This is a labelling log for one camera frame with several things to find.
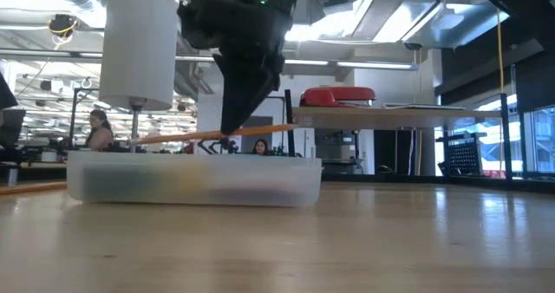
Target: person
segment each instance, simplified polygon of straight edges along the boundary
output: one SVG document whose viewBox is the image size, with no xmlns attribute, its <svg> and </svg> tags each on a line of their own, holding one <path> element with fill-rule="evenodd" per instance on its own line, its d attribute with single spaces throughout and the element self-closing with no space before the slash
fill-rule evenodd
<svg viewBox="0 0 555 293">
<path fill-rule="evenodd" d="M 87 137 L 87 147 L 95 151 L 109 147 L 114 142 L 114 134 L 106 113 L 95 109 L 90 112 L 88 121 L 92 129 Z"/>
<path fill-rule="evenodd" d="M 259 139 L 252 148 L 252 154 L 268 155 L 268 143 L 264 139 Z"/>
</svg>

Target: plastic storage container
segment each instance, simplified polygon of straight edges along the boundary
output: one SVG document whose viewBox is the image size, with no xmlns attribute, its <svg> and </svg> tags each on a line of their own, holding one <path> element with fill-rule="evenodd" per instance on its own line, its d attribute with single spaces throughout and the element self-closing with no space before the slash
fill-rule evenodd
<svg viewBox="0 0 555 293">
<path fill-rule="evenodd" d="M 69 153 L 69 196 L 84 202 L 304 206 L 322 161 L 257 155 Z"/>
</svg>

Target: robotic arm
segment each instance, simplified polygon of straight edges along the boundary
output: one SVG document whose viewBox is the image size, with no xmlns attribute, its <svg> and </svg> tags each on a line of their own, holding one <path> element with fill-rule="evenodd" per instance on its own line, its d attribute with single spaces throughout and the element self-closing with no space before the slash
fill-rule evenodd
<svg viewBox="0 0 555 293">
<path fill-rule="evenodd" d="M 229 134 L 279 89 L 285 33 L 297 0 L 192 0 L 181 4 L 182 35 L 214 55 L 224 76 L 221 132 Z"/>
</svg>

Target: glass window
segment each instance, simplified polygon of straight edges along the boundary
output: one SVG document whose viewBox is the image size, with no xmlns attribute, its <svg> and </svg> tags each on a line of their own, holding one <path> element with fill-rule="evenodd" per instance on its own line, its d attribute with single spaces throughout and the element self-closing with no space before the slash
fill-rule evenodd
<svg viewBox="0 0 555 293">
<path fill-rule="evenodd" d="M 517 96 L 512 94 L 507 97 L 509 107 L 509 137 L 511 140 L 511 159 L 513 172 L 522 172 L 522 151 L 520 143 L 520 121 L 516 113 Z M 479 111 L 501 110 L 501 100 L 484 103 L 475 108 Z M 483 173 L 487 176 L 499 177 L 500 171 L 505 171 L 505 154 L 501 163 L 500 149 L 503 147 L 501 138 L 501 119 L 490 120 L 469 125 L 465 121 L 457 122 L 453 134 L 458 133 L 486 133 L 480 137 L 480 154 Z"/>
<path fill-rule="evenodd" d="M 533 113 L 534 148 L 538 172 L 555 173 L 555 107 L 548 107 Z"/>
</svg>

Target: orange stick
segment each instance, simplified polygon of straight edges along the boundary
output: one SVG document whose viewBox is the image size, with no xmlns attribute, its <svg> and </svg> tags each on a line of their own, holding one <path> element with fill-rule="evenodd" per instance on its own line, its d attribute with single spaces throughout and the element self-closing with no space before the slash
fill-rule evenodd
<svg viewBox="0 0 555 293">
<path fill-rule="evenodd" d="M 52 182 L 46 184 L 34 184 L 34 185 L 19 185 L 13 187 L 0 187 L 0 196 L 8 194 L 18 194 L 26 192 L 41 192 L 47 190 L 61 190 L 65 189 L 67 186 L 65 181 Z"/>
<path fill-rule="evenodd" d="M 264 134 L 264 133 L 276 133 L 288 131 L 296 128 L 297 125 L 293 124 L 283 124 L 283 125 L 269 125 L 263 127 L 247 127 L 240 128 L 233 132 L 231 135 L 246 136 L 254 134 Z M 213 132 L 200 132 L 200 133 L 185 133 L 179 135 L 169 135 L 169 136 L 156 136 L 156 137 L 146 137 L 141 138 L 136 141 L 137 144 L 147 145 L 160 142 L 168 141 L 189 141 L 189 140 L 201 140 L 201 139 L 222 139 L 225 135 L 219 131 Z"/>
</svg>

